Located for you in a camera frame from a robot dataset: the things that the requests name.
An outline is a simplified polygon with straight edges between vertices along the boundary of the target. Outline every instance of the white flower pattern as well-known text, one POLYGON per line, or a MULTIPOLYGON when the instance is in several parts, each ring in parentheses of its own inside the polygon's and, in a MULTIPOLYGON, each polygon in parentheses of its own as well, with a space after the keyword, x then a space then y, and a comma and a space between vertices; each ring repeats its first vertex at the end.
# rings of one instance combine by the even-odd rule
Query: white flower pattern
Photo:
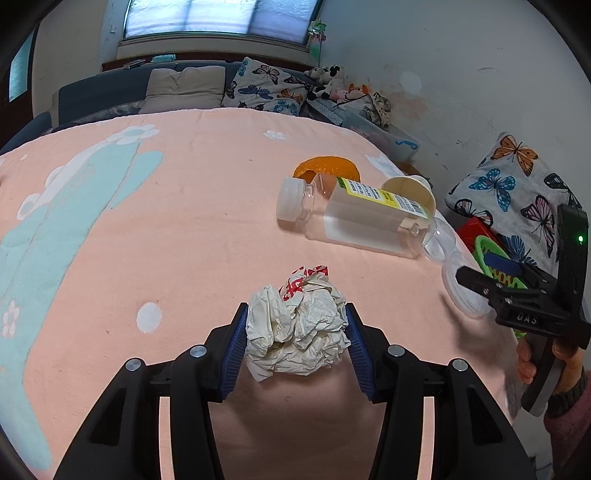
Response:
POLYGON ((264 136, 270 138, 271 140, 286 140, 287 136, 282 134, 281 132, 274 132, 273 130, 267 130, 263 133, 264 136))
POLYGON ((143 138, 153 137, 160 130, 154 128, 155 125, 130 125, 121 132, 111 135, 106 140, 108 143, 116 142, 117 145, 126 145, 137 142, 143 138))
POLYGON ((20 313, 21 308, 15 305, 14 300, 11 300, 8 309, 2 315, 2 330, 0 330, 0 335, 3 337, 14 337, 17 331, 17 320, 20 313))

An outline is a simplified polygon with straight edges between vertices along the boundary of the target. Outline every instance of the plush toy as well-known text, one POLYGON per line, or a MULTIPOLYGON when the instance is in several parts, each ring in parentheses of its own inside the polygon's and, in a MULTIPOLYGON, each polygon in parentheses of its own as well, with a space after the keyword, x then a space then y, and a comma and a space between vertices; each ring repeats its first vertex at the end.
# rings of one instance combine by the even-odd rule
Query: plush toy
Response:
POLYGON ((357 98, 361 98, 365 95, 369 94, 369 88, 366 84, 363 84, 361 87, 356 87, 354 83, 349 84, 349 89, 347 94, 345 94, 346 100, 357 100, 357 98))
POLYGON ((343 95, 346 93, 345 73, 340 66, 316 67, 305 72, 305 74, 316 81, 317 85, 308 93, 308 99, 323 98, 337 101, 344 98, 343 95))
POLYGON ((324 73, 320 77, 320 84, 321 85, 328 85, 335 79, 340 79, 343 82, 343 87, 345 85, 345 73, 341 67, 338 65, 333 65, 332 67, 328 67, 324 69, 324 73))
POLYGON ((326 85, 328 82, 326 83, 322 83, 321 81, 321 77, 328 72, 328 69, 322 69, 320 67, 314 67, 311 70, 308 70, 307 72, 304 72, 304 75, 307 75, 308 77, 310 77, 312 80, 314 80, 318 85, 326 85))
POLYGON ((345 88, 345 74, 343 69, 338 65, 325 68, 315 67, 311 70, 308 70, 307 72, 304 72, 304 74, 314 80, 317 85, 328 85, 334 80, 340 80, 343 82, 343 85, 341 86, 337 82, 335 85, 336 88, 339 90, 345 88))
POLYGON ((330 99, 330 85, 320 85, 308 91, 308 100, 316 100, 322 98, 324 100, 330 99))

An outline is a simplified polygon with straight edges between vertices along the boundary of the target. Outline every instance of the door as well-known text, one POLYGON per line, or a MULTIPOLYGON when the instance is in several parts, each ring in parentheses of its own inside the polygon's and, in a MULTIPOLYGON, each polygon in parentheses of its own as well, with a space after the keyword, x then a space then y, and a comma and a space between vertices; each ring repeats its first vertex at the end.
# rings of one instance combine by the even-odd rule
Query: door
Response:
POLYGON ((24 41, 0 80, 0 148, 33 119, 31 72, 37 29, 24 41))

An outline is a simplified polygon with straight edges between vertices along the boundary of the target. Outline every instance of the hand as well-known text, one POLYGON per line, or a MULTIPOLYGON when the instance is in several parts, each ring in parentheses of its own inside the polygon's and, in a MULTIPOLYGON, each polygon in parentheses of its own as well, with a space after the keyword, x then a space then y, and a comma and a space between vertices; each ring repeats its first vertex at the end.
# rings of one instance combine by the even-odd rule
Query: hand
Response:
MULTIPOLYGON (((583 374, 584 350, 565 339, 557 338, 552 344, 552 353, 556 358, 566 362, 554 393, 568 392, 579 382, 583 374)), ((519 340, 517 356, 517 374, 524 384, 529 385, 534 380, 536 368, 531 362, 531 345, 527 342, 527 337, 519 340)))

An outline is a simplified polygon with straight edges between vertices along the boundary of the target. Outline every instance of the barcode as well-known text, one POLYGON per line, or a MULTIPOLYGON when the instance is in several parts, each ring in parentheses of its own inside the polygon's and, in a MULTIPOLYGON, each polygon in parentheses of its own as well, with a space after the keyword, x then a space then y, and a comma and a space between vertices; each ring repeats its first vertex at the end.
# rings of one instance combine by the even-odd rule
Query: barcode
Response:
POLYGON ((425 217, 423 209, 417 202, 413 202, 412 200, 409 200, 405 197, 401 197, 400 195, 395 195, 395 197, 398 200, 400 206, 408 213, 414 213, 415 215, 425 217))

